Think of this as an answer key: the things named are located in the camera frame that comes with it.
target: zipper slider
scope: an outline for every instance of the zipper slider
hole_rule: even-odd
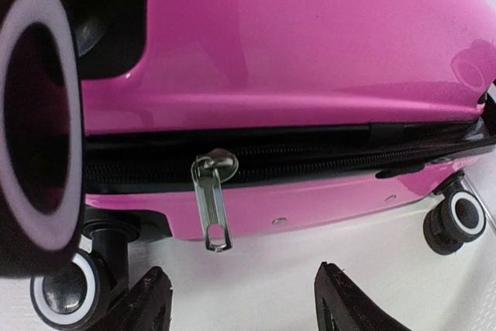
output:
[[[221,183],[232,178],[238,171],[238,167],[236,156],[224,149],[215,149],[206,155],[196,157],[196,161],[191,166],[191,176],[195,185],[201,228],[207,250],[222,252],[233,247]],[[222,228],[224,234],[222,243],[212,242],[213,239],[208,230],[214,225]]]

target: suitcase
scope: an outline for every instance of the suitcase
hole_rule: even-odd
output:
[[[494,142],[484,0],[146,0],[136,12],[141,43],[116,27],[80,60],[86,202],[159,212],[175,238],[220,225],[229,248],[228,229],[404,205]],[[123,53],[139,57],[124,66]],[[239,168],[195,195],[191,165],[214,149]]]
[[[32,279],[50,326],[88,329],[137,296],[154,310],[135,312],[168,328],[160,269],[128,294],[127,243],[143,222],[222,252],[232,236],[435,192],[445,198],[423,226],[435,252],[484,231],[461,173],[496,143],[496,14],[484,0],[2,0],[0,16],[0,237],[12,243],[0,273],[55,271],[82,230],[93,240]],[[34,58],[21,48],[14,64],[32,75],[12,79],[17,38],[39,23],[52,48],[35,33]]]

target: white wheel rim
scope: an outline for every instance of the white wheel rim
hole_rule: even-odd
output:
[[[38,310],[46,319],[61,326],[72,325],[81,321],[91,310],[96,298],[95,274],[93,273],[90,264],[79,253],[76,253],[72,262],[78,265],[82,270],[87,285],[86,297],[84,298],[83,304],[73,313],[60,314],[54,312],[43,296],[44,278],[36,277],[33,281],[33,297]]]
[[[57,210],[44,215],[22,191],[12,169],[5,138],[5,80],[12,51],[32,24],[44,25],[52,34],[64,75],[69,106],[69,162],[64,195]],[[71,29],[60,0],[15,0],[0,29],[0,184],[10,211],[22,231],[44,250],[61,250],[71,241],[81,205],[82,138],[78,73]]]
[[[477,217],[478,217],[478,223],[474,228],[469,228],[465,226],[460,219],[458,218],[458,215],[456,214],[456,203],[460,199],[466,199],[470,203],[472,203],[477,211]],[[478,233],[481,232],[482,228],[484,227],[484,211],[482,210],[482,206],[479,203],[476,198],[470,194],[467,193],[466,191],[458,191],[452,198],[451,202],[449,205],[449,208],[451,210],[451,214],[453,215],[453,219],[455,220],[456,225],[463,230],[465,233],[470,234],[470,235],[477,235]]]

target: suitcase wheel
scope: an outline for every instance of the suitcase wheel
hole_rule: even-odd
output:
[[[31,280],[33,307],[54,329],[89,329],[129,290],[127,246],[139,237],[140,220],[123,212],[88,209],[84,234],[93,240],[90,253],[79,250],[56,274]]]
[[[477,198],[468,191],[448,195],[424,219],[427,244],[441,255],[457,252],[464,243],[482,235],[486,215]]]
[[[83,220],[83,124],[62,0],[0,0],[0,275],[58,271]]]

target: glossy pink surface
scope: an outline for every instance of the glossy pink surface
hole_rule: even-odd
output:
[[[495,37],[483,0],[148,0],[142,60],[83,83],[87,133],[472,119]]]
[[[417,174],[377,180],[356,176],[329,181],[278,186],[227,189],[224,191],[233,235],[276,233],[289,229],[349,219],[393,208],[424,198],[454,171],[474,160],[427,167]],[[88,195],[94,207],[118,210],[149,210],[164,214],[175,238],[202,239],[202,228],[194,193],[155,195]],[[284,225],[273,225],[286,218]]]

